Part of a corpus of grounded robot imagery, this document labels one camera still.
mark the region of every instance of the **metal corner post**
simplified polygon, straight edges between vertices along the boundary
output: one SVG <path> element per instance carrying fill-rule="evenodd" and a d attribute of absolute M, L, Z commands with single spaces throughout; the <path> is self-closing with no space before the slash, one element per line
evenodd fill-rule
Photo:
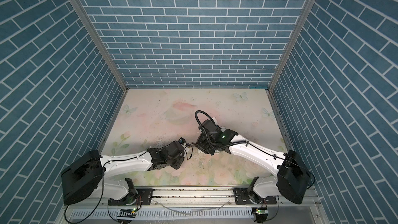
<path fill-rule="evenodd" d="M 289 42 L 286 45 L 285 50 L 283 51 L 283 54 L 281 56 L 281 60 L 276 67 L 275 73 L 271 79 L 271 82 L 269 83 L 268 90 L 273 91 L 276 82 L 279 79 L 279 76 L 282 73 L 283 67 L 285 66 L 287 59 L 289 58 L 290 53 L 292 52 L 292 49 L 297 41 L 297 38 L 299 37 L 299 34 L 301 32 L 302 27 L 304 26 L 304 23 L 310 14 L 310 11 L 312 9 L 312 6 L 314 5 L 315 0 L 306 0 L 304 3 L 304 6 L 301 10 L 301 14 L 297 20 L 297 23 L 292 31 L 291 37 L 289 39 Z"/>
<path fill-rule="evenodd" d="M 98 48 L 99 52 L 102 55 L 102 58 L 105 60 L 106 64 L 108 65 L 109 69 L 111 70 L 112 74 L 116 78 L 117 82 L 119 83 L 120 87 L 122 88 L 123 92 L 127 92 L 127 85 L 124 82 L 122 76 L 120 75 L 119 71 L 117 70 L 114 62 L 112 61 L 111 56 L 109 55 L 105 45 L 103 44 L 101 38 L 99 37 L 94 25 L 92 24 L 90 18 L 88 17 L 86 11 L 83 8 L 82 3 L 80 0 L 69 0 L 70 4 L 72 5 L 73 9 L 75 10 L 77 16 L 82 21 L 84 27 L 86 28 L 88 34 L 92 38 L 94 44 Z"/>

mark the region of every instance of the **floral tabletop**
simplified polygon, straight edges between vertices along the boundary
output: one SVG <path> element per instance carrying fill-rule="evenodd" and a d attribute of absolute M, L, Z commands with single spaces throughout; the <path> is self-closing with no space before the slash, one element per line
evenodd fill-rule
<path fill-rule="evenodd" d="M 180 137 L 195 143 L 199 137 L 196 110 L 216 117 L 232 129 L 264 147 L 285 152 L 286 146 L 264 89 L 131 89 L 117 115 L 102 150 L 103 155 L 138 153 L 162 147 Z M 204 121 L 206 116 L 199 114 Z M 256 176 L 272 176 L 262 167 L 226 152 L 214 156 L 193 148 L 180 169 L 166 167 L 150 172 L 131 172 L 135 185 L 241 185 Z"/>

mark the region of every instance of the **blue brick wall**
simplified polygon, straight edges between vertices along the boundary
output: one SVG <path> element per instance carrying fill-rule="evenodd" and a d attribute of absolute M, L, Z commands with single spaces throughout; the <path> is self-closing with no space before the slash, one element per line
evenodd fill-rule
<path fill-rule="evenodd" d="M 67 0 L 0 0 L 0 223 L 53 222 L 121 89 Z"/>
<path fill-rule="evenodd" d="M 81 0 L 129 87 L 266 87 L 305 0 Z"/>
<path fill-rule="evenodd" d="M 398 223 L 398 0 L 316 0 L 275 87 L 331 223 Z"/>

